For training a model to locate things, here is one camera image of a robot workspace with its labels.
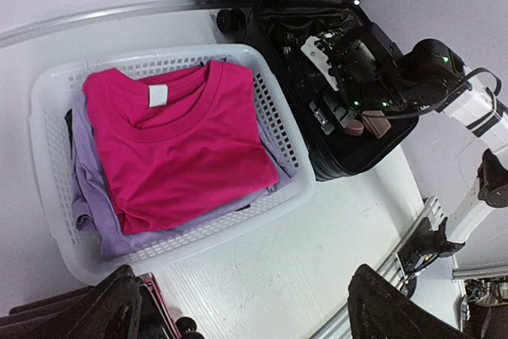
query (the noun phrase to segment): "white plastic basket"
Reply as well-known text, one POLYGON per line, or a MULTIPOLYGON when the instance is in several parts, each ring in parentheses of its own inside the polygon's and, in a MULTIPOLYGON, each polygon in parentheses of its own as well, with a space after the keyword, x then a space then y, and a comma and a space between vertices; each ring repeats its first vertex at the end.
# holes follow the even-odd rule
POLYGON ((82 61, 51 68, 40 75, 32 90, 30 132, 40 196, 51 235, 69 271, 89 284, 100 282, 120 264, 130 264, 136 274, 143 274, 212 248, 293 210, 314 192, 314 172, 308 152, 279 84, 264 58, 245 45, 165 48, 115 56, 94 62, 92 66, 82 61), (72 92, 81 89, 92 71, 116 67, 139 79, 219 57, 230 57, 252 69, 257 113, 282 154, 296 167, 297 175, 291 184, 248 209, 232 212, 181 237, 154 243, 134 254, 104 260, 98 234, 79 232, 71 216, 71 153, 64 115, 71 106, 72 92))

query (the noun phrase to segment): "open black suitcase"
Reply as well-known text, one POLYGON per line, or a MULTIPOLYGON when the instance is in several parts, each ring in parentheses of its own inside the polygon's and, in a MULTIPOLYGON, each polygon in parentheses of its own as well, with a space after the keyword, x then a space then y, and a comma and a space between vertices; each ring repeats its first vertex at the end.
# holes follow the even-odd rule
POLYGON ((371 169, 418 123, 417 117, 392 121, 391 129, 381 139, 369 132, 352 137, 341 129, 326 130, 330 116, 316 105, 329 84, 299 47, 310 35, 332 29, 343 37, 349 30, 369 24, 368 16, 358 4, 359 0, 259 0, 246 20, 239 10, 217 16, 223 31, 245 27, 238 42, 257 49, 270 65, 306 141, 316 177, 321 181, 371 169))

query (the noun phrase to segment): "pink t-shirt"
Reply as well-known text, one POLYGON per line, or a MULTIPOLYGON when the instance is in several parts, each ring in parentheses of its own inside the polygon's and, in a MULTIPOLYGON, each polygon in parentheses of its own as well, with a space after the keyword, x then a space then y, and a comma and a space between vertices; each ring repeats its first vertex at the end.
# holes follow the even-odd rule
POLYGON ((125 234, 174 228, 279 181, 245 67, 211 61, 137 81, 111 69, 83 90, 125 234), (150 108, 156 84, 168 86, 167 105, 150 108))

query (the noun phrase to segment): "purple shirt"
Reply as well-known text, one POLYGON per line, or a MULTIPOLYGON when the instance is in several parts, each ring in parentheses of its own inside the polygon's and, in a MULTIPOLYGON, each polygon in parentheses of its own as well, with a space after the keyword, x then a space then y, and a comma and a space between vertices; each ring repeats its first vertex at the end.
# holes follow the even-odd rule
POLYGON ((124 256, 161 241, 182 236, 200 225, 245 208, 258 198, 279 190, 291 182, 295 169, 282 156, 261 126, 259 125, 261 143, 267 149, 279 174, 276 185, 244 196, 170 230, 124 235, 108 194, 104 169, 98 157, 93 129, 88 118, 87 100, 82 91, 77 92, 72 99, 72 213, 76 228, 98 231, 102 239, 102 256, 105 258, 124 256))

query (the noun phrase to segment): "table surface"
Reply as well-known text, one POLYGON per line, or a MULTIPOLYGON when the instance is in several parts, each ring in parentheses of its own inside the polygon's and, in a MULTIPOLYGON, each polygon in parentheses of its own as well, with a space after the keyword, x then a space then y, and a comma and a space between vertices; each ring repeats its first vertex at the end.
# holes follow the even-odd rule
MULTIPOLYGON (((0 286, 0 314, 82 286, 49 235, 37 191, 29 139, 37 76, 76 60, 228 42, 214 25, 216 12, 114 18, 0 48, 0 276, 10 280, 0 286)), ((319 183, 306 205, 155 275, 168 304, 195 318, 208 339, 305 338, 345 304, 356 268, 378 267, 421 208, 410 167, 396 148, 368 173, 319 183)), ((430 278, 439 285, 429 281, 432 290, 419 291, 429 310, 442 305, 429 303, 432 296, 442 301, 448 292, 448 302, 458 296, 446 265, 444 271, 440 266, 430 278)), ((446 306, 433 312, 454 323, 446 306)))

